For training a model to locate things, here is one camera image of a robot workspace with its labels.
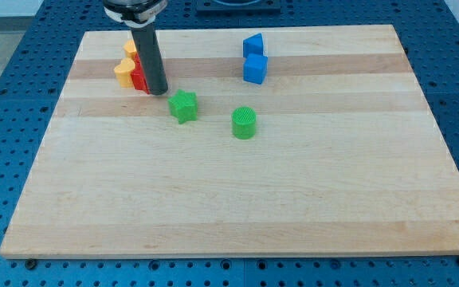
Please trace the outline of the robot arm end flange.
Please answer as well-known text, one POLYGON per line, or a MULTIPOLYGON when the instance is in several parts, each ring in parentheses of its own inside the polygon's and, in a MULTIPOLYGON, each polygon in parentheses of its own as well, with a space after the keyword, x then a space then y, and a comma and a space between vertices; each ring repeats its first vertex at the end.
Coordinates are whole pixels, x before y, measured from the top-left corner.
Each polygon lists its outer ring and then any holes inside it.
POLYGON ((140 29, 155 21, 167 0, 103 0, 105 13, 115 22, 140 29))

